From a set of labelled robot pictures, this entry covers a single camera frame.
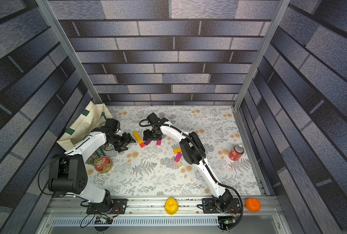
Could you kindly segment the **purple wooden block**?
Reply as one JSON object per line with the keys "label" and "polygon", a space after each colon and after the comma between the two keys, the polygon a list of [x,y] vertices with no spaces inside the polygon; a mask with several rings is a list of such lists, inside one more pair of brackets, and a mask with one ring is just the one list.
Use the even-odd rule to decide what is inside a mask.
{"label": "purple wooden block", "polygon": [[149,139],[149,140],[145,141],[144,144],[147,146],[147,145],[149,145],[151,142],[152,142],[152,140]]}

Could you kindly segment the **orange-yellow wooden block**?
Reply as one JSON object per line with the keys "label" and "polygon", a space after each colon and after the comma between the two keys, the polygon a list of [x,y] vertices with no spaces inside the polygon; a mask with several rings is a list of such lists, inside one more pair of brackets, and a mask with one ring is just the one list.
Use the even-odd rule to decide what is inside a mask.
{"label": "orange-yellow wooden block", "polygon": [[134,135],[134,137],[136,138],[136,140],[137,140],[137,142],[138,142],[139,144],[143,143],[143,140],[141,139],[141,137],[140,137],[140,135],[138,134],[137,131],[134,131],[134,132],[133,132],[133,135]]}

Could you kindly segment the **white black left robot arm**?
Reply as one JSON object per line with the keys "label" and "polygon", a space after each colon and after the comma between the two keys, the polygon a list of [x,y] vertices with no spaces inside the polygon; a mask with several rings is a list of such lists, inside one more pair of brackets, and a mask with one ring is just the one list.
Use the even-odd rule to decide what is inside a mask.
{"label": "white black left robot arm", "polygon": [[88,181],[85,163],[102,145],[111,144],[121,153],[135,143],[131,134],[122,133],[120,123],[107,119],[105,126],[93,129],[77,146],[57,155],[50,163],[48,189],[51,192],[72,194],[88,202],[87,214],[107,214],[114,207],[108,190]]}

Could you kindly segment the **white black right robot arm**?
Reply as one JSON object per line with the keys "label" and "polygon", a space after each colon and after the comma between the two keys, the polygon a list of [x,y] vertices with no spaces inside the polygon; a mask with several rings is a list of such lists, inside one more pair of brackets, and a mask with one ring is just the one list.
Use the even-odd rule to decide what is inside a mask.
{"label": "white black right robot arm", "polygon": [[144,140],[160,140],[163,135],[171,137],[180,145],[184,160],[197,168],[207,183],[214,199],[215,209],[220,213],[227,212],[233,200],[231,188],[219,182],[214,171],[209,166],[205,148],[195,132],[184,132],[172,125],[166,118],[159,118],[151,113],[139,122],[141,127],[151,127],[143,133]]}

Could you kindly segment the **round red tin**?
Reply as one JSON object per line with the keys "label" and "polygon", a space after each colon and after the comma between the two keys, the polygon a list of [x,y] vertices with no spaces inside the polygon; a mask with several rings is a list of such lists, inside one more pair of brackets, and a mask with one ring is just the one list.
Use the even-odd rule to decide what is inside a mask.
{"label": "round red tin", "polygon": [[95,170],[101,174],[108,173],[112,167],[113,161],[106,156],[99,158],[94,164]]}

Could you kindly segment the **yellow-orange flat wooden block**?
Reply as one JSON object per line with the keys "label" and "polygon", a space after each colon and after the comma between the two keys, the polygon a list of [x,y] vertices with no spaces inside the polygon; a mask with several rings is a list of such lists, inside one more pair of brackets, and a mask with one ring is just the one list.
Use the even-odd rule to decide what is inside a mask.
{"label": "yellow-orange flat wooden block", "polygon": [[182,150],[181,150],[181,148],[176,148],[176,149],[173,150],[173,152],[174,152],[175,154],[178,154],[178,153],[181,153]]}

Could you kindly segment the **pink wooden block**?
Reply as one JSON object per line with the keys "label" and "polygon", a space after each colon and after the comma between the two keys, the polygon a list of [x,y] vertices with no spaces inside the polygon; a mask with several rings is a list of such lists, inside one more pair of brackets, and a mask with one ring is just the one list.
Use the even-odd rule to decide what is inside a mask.
{"label": "pink wooden block", "polygon": [[180,159],[181,159],[181,157],[182,157],[182,153],[181,153],[181,152],[177,153],[177,155],[176,155],[175,158],[174,158],[174,161],[175,161],[175,162],[179,162]]}

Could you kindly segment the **cream green tote bag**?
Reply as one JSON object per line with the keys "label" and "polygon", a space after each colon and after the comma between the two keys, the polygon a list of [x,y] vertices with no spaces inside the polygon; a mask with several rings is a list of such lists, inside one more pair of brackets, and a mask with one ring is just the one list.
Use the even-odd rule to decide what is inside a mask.
{"label": "cream green tote bag", "polygon": [[105,104],[94,104],[92,101],[82,110],[75,122],[65,130],[57,143],[65,151],[74,148],[93,129],[104,126],[106,119],[113,116]]}

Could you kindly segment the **small natural wooden cube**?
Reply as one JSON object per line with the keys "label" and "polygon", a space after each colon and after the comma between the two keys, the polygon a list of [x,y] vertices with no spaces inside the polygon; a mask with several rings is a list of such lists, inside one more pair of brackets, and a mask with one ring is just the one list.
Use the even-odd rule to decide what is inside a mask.
{"label": "small natural wooden cube", "polygon": [[176,165],[177,165],[177,167],[181,167],[183,165],[183,163],[179,161],[176,163]]}

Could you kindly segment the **red soda can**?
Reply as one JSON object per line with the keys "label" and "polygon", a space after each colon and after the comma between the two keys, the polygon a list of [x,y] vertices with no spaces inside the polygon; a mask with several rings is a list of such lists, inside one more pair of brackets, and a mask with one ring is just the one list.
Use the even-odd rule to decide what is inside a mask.
{"label": "red soda can", "polygon": [[242,146],[240,144],[235,145],[229,153],[229,158],[232,161],[237,161],[240,159],[240,157],[243,155],[244,152],[245,152],[244,146]]}

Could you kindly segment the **orange mandarin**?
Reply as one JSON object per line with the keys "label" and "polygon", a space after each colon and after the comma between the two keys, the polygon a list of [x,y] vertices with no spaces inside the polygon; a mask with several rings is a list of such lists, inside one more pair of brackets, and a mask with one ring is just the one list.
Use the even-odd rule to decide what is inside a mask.
{"label": "orange mandarin", "polygon": [[261,209],[261,203],[258,199],[255,198],[249,198],[246,200],[246,208],[250,211],[250,212],[259,212]]}

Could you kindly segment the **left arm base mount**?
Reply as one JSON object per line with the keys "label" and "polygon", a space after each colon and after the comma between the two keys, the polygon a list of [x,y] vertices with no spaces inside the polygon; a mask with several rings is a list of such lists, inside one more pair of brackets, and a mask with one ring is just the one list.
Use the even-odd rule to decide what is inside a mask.
{"label": "left arm base mount", "polygon": [[116,214],[123,215],[127,207],[127,199],[107,199],[102,203],[90,203],[88,205],[87,215],[101,215],[101,214]]}

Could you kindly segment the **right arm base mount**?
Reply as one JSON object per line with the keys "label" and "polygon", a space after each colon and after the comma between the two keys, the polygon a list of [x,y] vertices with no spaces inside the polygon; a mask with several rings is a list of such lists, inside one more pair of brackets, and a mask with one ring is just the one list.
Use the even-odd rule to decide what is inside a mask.
{"label": "right arm base mount", "polygon": [[239,199],[234,198],[231,203],[224,209],[220,210],[220,203],[216,202],[214,198],[203,198],[201,208],[205,214],[240,214],[241,206]]}

